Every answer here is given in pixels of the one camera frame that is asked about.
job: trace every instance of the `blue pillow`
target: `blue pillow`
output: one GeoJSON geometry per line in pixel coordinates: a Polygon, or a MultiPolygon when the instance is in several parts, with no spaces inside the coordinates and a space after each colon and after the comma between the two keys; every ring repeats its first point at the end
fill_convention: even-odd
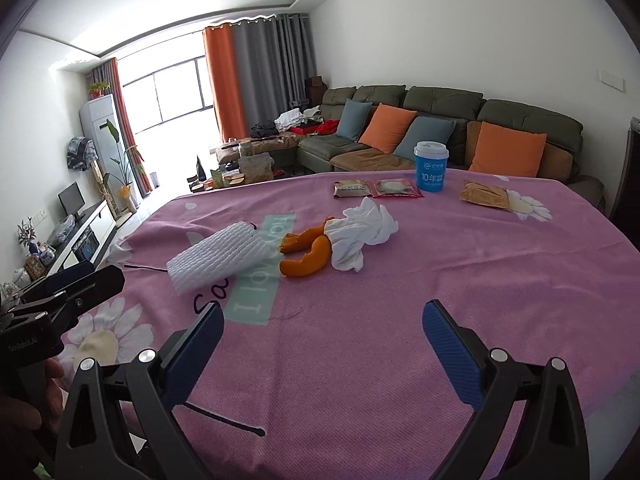
{"type": "Polygon", "coordinates": [[[435,117],[416,117],[411,123],[402,142],[392,153],[400,158],[415,162],[414,148],[418,142],[430,140],[446,144],[456,127],[456,121],[447,121],[435,117]]]}
{"type": "Polygon", "coordinates": [[[347,99],[335,134],[343,139],[358,142],[370,110],[371,103],[360,103],[347,99]]]}

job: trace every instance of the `green sofa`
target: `green sofa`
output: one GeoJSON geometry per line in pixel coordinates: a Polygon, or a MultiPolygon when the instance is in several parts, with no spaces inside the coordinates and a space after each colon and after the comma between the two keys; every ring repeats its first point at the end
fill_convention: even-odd
{"type": "MultiPolygon", "coordinates": [[[[565,184],[594,207],[604,211],[604,186],[596,178],[580,175],[580,167],[575,161],[582,149],[583,126],[571,117],[523,103],[496,99],[487,101],[480,92],[417,86],[408,91],[405,86],[331,89],[325,92],[322,99],[322,117],[325,120],[339,120],[347,99],[373,103],[369,120],[379,104],[414,110],[419,115],[455,119],[456,127],[447,142],[450,168],[468,170],[465,150],[466,126],[470,121],[485,121],[514,130],[544,133],[549,144],[565,150],[573,158],[571,175],[565,184]]],[[[414,168],[411,161],[336,135],[303,139],[298,145],[297,160],[315,173],[414,168]]]]}

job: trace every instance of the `human hand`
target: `human hand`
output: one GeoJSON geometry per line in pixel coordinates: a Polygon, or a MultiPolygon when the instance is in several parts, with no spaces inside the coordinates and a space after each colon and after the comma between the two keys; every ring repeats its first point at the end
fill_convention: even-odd
{"type": "MultiPolygon", "coordinates": [[[[52,431],[58,432],[62,418],[62,390],[56,384],[55,379],[65,375],[60,363],[54,359],[47,359],[44,368],[47,385],[47,405],[49,418],[47,425],[52,431]]],[[[37,430],[42,426],[40,412],[21,400],[0,394],[0,422],[27,430],[37,430]]]]}

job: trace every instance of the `sectional sofa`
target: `sectional sofa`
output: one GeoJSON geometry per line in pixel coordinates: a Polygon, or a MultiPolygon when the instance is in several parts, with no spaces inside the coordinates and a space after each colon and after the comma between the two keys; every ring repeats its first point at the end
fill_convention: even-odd
{"type": "MultiPolygon", "coordinates": [[[[414,110],[419,116],[455,120],[449,137],[450,168],[468,170],[474,157],[482,122],[512,130],[546,134],[546,145],[538,171],[540,178],[552,178],[604,211],[604,186],[591,176],[581,175],[576,158],[582,149],[582,124],[544,108],[504,100],[486,100],[480,92],[450,88],[414,86],[362,86],[325,92],[321,113],[325,120],[339,120],[347,99],[371,102],[369,119],[380,104],[414,110]]],[[[412,170],[414,164],[380,152],[366,144],[336,135],[307,137],[296,154],[299,164],[315,173],[326,171],[412,170]]]]}

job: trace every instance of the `white wall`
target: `white wall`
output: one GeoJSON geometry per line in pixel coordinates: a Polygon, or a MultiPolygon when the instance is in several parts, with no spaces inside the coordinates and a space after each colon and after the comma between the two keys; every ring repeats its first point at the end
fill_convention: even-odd
{"type": "Polygon", "coordinates": [[[640,115],[640,55],[604,0],[328,0],[311,24],[330,88],[463,88],[579,120],[583,173],[612,205],[640,115]],[[625,78],[626,93],[599,69],[625,78]]]}
{"type": "Polygon", "coordinates": [[[81,136],[84,75],[50,70],[68,54],[55,42],[19,32],[0,60],[0,280],[11,279],[25,252],[17,225],[44,211],[36,227],[46,240],[64,213],[58,193],[77,181],[87,205],[100,200],[90,172],[66,167],[66,144],[81,136]]]}

